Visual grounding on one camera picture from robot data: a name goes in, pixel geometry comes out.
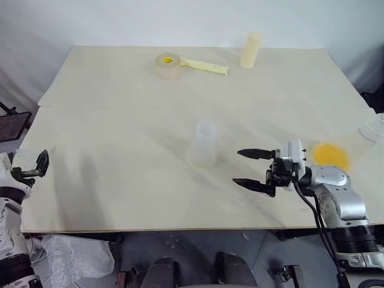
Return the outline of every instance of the cylindrical container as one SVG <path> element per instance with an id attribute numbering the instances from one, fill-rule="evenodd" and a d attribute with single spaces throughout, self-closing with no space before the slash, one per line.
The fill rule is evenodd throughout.
<path id="1" fill-rule="evenodd" d="M 263 41 L 263 34 L 257 32 L 251 32 L 248 36 L 247 44 L 241 55 L 240 66 L 245 69 L 253 67 L 257 53 Z"/>
<path id="2" fill-rule="evenodd" d="M 180 75 L 180 57 L 172 53 L 160 54 L 156 57 L 156 74 L 170 80 Z"/>
<path id="3" fill-rule="evenodd" d="M 187 161 L 198 168 L 212 167 L 217 160 L 217 125 L 212 120 L 196 124 L 194 139 L 187 151 Z"/>

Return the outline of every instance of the tape roll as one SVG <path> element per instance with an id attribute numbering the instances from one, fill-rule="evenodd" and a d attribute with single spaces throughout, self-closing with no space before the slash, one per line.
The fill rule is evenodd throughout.
<path id="1" fill-rule="evenodd" d="M 160 54 L 156 57 L 156 73 L 163 79 L 174 79 L 180 75 L 180 57 L 172 53 Z"/>

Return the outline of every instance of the concrete floor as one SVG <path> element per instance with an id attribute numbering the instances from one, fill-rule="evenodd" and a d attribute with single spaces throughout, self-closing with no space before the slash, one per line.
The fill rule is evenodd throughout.
<path id="1" fill-rule="evenodd" d="M 300 265 L 307 287 L 337 287 L 336 269 L 317 235 L 281 242 L 262 230 L 132 232 L 124 234 L 118 248 L 115 266 L 121 270 L 137 264 L 148 266 L 164 256 L 172 257 L 181 267 L 182 285 L 209 284 L 214 257 L 218 251 L 224 251 L 241 256 L 252 268 L 261 288 L 294 287 L 292 280 L 277 283 L 271 278 L 268 273 L 271 262 Z M 52 286 L 47 260 L 39 262 L 35 271 L 44 288 Z M 72 287 L 114 287 L 115 276 L 113 273 L 99 279 L 83 278 Z"/>

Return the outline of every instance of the masking tape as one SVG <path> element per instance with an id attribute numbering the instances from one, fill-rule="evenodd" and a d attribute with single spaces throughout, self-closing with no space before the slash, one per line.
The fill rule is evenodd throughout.
<path id="1" fill-rule="evenodd" d="M 156 57 L 156 73 L 163 79 L 173 79 L 180 75 L 180 57 L 172 53 L 160 54 Z"/>
<path id="2" fill-rule="evenodd" d="M 176 54 L 164 53 L 156 57 L 156 73 L 160 78 L 173 79 L 180 75 L 180 66 L 188 66 L 195 69 L 228 75 L 228 67 L 213 63 L 200 62 L 187 58 L 180 58 Z"/>
<path id="3" fill-rule="evenodd" d="M 181 58 L 181 66 L 188 66 L 195 69 L 210 71 L 218 74 L 228 75 L 228 67 L 216 65 L 213 63 L 201 62 L 187 58 Z"/>

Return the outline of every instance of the wooden table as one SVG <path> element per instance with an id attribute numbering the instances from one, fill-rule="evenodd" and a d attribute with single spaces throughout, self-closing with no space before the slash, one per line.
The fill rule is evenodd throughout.
<path id="1" fill-rule="evenodd" d="M 154 59 L 163 52 L 229 66 L 229 76 L 183 68 L 177 79 L 160 79 Z M 51 159 L 23 203 L 24 231 L 314 227 L 294 192 L 269 198 L 233 183 L 263 181 L 269 166 L 236 151 L 297 138 L 310 148 L 354 133 L 374 112 L 325 50 L 262 49 L 250 70 L 238 65 L 240 55 L 213 47 L 73 47 L 21 147 L 48 149 Z M 185 160 L 201 119 L 219 128 L 210 169 Z M 384 223 L 383 159 L 375 145 L 349 172 L 372 223 Z"/>

